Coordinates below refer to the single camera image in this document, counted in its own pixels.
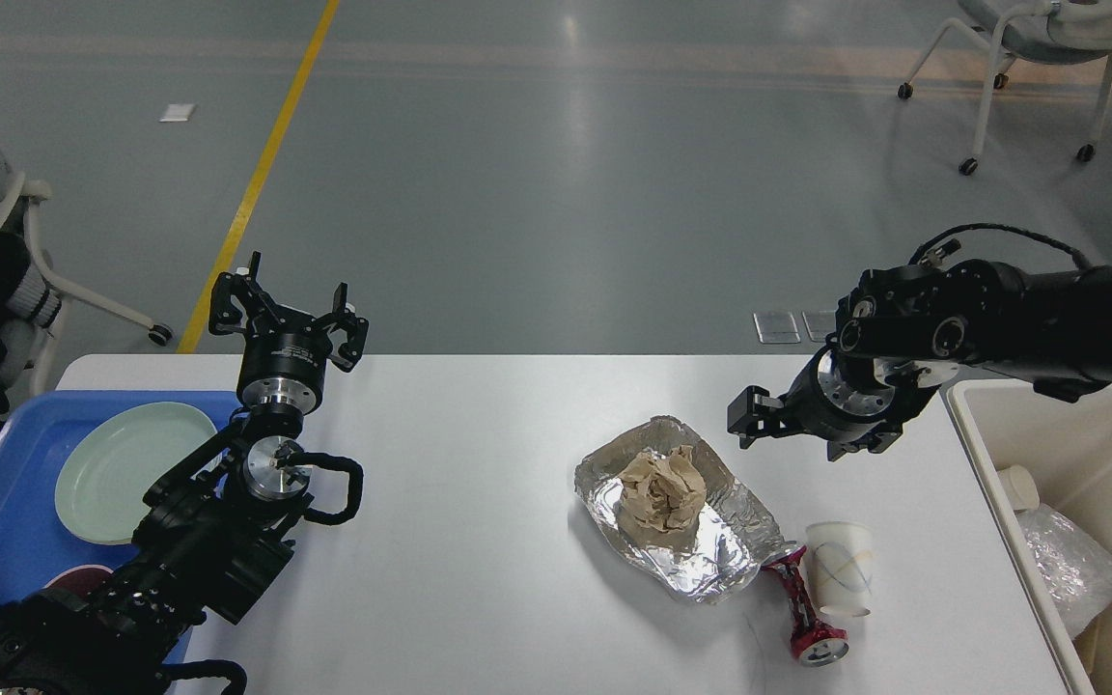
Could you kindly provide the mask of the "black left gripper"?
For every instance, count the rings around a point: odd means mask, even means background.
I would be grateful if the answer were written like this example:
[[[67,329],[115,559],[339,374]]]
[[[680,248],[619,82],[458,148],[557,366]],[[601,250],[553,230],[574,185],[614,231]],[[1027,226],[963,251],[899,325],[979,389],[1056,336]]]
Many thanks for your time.
[[[314,413],[322,404],[327,363],[351,373],[363,359],[368,321],[348,302],[348,282],[336,287],[330,312],[317,320],[292,307],[279,308],[259,282],[261,260],[262,254],[254,251],[246,268],[217,274],[208,332],[244,335],[239,403],[285,403],[302,414]]]

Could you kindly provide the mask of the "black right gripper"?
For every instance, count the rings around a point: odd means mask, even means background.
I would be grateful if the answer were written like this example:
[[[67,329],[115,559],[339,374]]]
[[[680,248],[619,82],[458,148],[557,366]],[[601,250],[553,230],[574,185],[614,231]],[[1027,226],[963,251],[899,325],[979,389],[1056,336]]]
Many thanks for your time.
[[[897,386],[873,380],[852,383],[847,357],[823,347],[800,371],[784,400],[759,386],[747,386],[727,406],[727,431],[739,450],[765,438],[808,434],[825,441],[826,458],[887,451],[904,424],[927,408],[939,388],[919,387],[913,378]]]

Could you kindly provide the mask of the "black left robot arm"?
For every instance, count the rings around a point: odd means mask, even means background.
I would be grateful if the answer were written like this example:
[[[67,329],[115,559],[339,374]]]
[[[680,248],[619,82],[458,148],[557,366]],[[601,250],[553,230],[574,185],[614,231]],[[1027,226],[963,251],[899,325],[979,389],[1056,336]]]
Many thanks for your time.
[[[208,330],[244,336],[238,407],[220,431],[143,492],[136,555],[85,597],[36,590],[0,607],[0,694],[163,694],[176,681],[218,678],[242,694],[235,661],[169,663],[209,613],[238,624],[294,555],[299,522],[340,525],[359,512],[365,471],[297,444],[322,403],[328,365],[361,360],[368,321],[334,291],[315,317],[274,302],[244,271],[217,276]]]

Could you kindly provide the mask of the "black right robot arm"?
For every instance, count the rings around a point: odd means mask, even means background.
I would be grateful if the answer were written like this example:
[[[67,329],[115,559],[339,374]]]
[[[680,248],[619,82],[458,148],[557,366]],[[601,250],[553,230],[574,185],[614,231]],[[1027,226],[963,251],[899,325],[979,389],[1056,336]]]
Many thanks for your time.
[[[833,330],[790,391],[749,386],[729,403],[741,448],[763,438],[812,435],[826,456],[881,453],[919,417],[961,366],[1006,375],[1063,403],[1112,384],[1112,265],[1046,235],[1072,269],[1029,274],[959,251],[959,225],[919,246],[909,264],[868,269],[838,300]]]

